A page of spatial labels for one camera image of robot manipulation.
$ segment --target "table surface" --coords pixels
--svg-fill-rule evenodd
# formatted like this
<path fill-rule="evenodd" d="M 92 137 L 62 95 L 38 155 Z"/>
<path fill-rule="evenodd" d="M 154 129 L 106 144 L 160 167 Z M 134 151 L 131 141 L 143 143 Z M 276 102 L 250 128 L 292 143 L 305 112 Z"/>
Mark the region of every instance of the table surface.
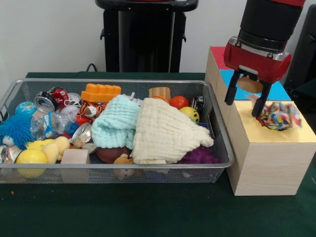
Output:
<path fill-rule="evenodd" d="M 204 74 L 46 74 L 33 78 L 204 79 Z M 316 170 L 296 196 L 235 197 L 216 184 L 1 185 L 2 236 L 315 237 Z"/>

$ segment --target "folded towel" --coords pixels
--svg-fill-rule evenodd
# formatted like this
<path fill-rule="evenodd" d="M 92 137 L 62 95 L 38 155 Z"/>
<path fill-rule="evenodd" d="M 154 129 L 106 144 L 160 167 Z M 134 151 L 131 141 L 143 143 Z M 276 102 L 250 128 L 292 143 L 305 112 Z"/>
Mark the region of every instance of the folded towel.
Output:
<path fill-rule="evenodd" d="M 133 149 L 136 120 L 140 107 L 129 98 L 118 95 L 92 124 L 92 139 L 97 147 Z"/>
<path fill-rule="evenodd" d="M 144 100 L 136 123 L 132 152 L 135 163 L 176 163 L 201 145 L 213 145 L 208 129 L 162 100 Z"/>

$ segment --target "metal basket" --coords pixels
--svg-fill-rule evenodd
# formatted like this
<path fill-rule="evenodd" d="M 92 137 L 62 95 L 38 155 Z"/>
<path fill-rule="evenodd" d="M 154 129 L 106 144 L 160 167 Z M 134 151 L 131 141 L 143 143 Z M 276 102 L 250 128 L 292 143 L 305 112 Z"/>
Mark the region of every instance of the metal basket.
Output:
<path fill-rule="evenodd" d="M 205 109 L 200 120 L 213 130 L 212 150 L 220 164 L 116 165 L 104 164 L 96 155 L 91 155 L 91 164 L 0 164 L 0 183 L 215 183 L 224 168 L 233 164 L 234 153 L 213 89 L 204 81 L 22 79 L 14 82 L 0 101 L 1 120 L 13 115 L 21 102 L 33 101 L 40 91 L 49 91 L 57 85 L 80 94 L 87 83 L 118 85 L 122 87 L 122 94 L 135 92 L 136 98 L 140 99 L 148 97 L 148 90 L 157 86 L 169 87 L 171 97 L 203 95 Z M 115 169 L 132 169 L 134 174 L 120 180 Z"/>

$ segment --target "black cable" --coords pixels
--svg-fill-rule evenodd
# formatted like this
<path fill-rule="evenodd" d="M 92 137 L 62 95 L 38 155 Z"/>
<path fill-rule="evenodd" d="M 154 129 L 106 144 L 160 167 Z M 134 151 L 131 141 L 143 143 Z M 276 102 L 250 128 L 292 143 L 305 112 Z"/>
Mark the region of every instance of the black cable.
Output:
<path fill-rule="evenodd" d="M 95 72 L 98 71 L 98 70 L 97 70 L 97 67 L 96 67 L 93 63 L 90 63 L 89 66 L 87 67 L 87 69 L 86 69 L 85 71 L 86 71 L 86 72 L 89 72 L 89 70 L 90 70 L 91 67 L 93 67 L 93 69 L 94 69 Z"/>

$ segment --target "blue fuzzy toy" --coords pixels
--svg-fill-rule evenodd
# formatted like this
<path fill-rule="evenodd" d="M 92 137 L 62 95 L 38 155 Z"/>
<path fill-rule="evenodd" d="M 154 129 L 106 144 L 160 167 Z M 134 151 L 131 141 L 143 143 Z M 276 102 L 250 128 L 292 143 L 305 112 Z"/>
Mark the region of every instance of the blue fuzzy toy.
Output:
<path fill-rule="evenodd" d="M 33 137 L 30 133 L 31 117 L 25 115 L 10 116 L 7 121 L 3 121 L 0 124 L 0 142 L 5 143 L 7 146 L 12 144 L 6 144 L 6 141 L 12 141 L 15 146 L 21 150 L 25 150 L 29 142 L 33 142 Z"/>

